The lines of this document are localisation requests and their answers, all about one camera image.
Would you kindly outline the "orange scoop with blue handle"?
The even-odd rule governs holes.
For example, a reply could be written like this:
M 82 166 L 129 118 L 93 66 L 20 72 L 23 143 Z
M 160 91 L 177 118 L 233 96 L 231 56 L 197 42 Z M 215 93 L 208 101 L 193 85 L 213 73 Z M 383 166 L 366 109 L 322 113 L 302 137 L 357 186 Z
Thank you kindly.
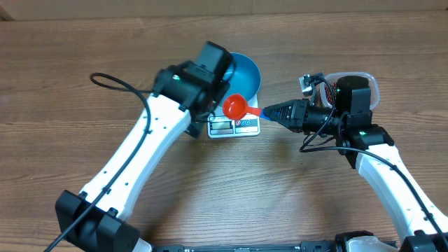
M 240 94 L 232 94 L 227 97 L 223 102 L 222 110 L 223 114 L 231 120 L 241 120 L 247 114 L 270 120 L 270 118 L 264 115 L 262 108 L 249 106 L 246 99 Z

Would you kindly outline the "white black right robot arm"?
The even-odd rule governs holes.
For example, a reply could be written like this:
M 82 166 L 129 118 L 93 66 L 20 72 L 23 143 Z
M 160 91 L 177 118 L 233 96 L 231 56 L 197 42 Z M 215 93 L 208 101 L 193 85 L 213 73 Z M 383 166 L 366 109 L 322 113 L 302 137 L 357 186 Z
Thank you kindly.
M 343 76 L 335 85 L 322 74 L 300 78 L 304 96 L 324 83 L 332 97 L 330 108 L 308 98 L 293 99 L 262 109 L 264 119 L 314 139 L 330 135 L 332 147 L 343 155 L 372 187 L 400 238 L 400 251 L 446 251 L 447 216 L 426 196 L 405 167 L 389 133 L 372 123 L 372 91 L 368 78 Z

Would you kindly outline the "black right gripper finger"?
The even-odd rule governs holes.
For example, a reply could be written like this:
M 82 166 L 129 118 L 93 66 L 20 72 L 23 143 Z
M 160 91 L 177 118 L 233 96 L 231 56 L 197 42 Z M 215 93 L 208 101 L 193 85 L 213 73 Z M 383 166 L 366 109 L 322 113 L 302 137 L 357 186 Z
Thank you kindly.
M 298 102 L 298 99 L 292 99 L 279 104 L 266 106 L 262 109 L 262 116 L 266 119 L 286 119 L 287 116 L 291 116 Z
M 302 127 L 297 123 L 297 120 L 294 118 L 288 118 L 284 116 L 280 116 L 278 114 L 272 114 L 270 116 L 270 119 L 274 122 L 279 123 L 280 125 L 284 126 L 286 129 L 294 132 L 294 133 L 301 133 Z

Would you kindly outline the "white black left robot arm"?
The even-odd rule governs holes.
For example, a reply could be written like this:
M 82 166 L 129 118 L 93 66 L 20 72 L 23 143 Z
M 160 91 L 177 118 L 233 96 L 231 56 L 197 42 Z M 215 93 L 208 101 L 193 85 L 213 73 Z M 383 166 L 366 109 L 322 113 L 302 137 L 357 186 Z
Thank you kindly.
M 200 134 L 235 69 L 232 54 L 208 41 L 196 60 L 160 70 L 148 97 L 118 80 L 120 90 L 133 92 L 144 110 L 101 171 L 78 194 L 65 190 L 59 196 L 55 210 L 61 233 L 47 251 L 62 240 L 83 251 L 153 251 L 127 220 L 173 142 L 184 132 Z

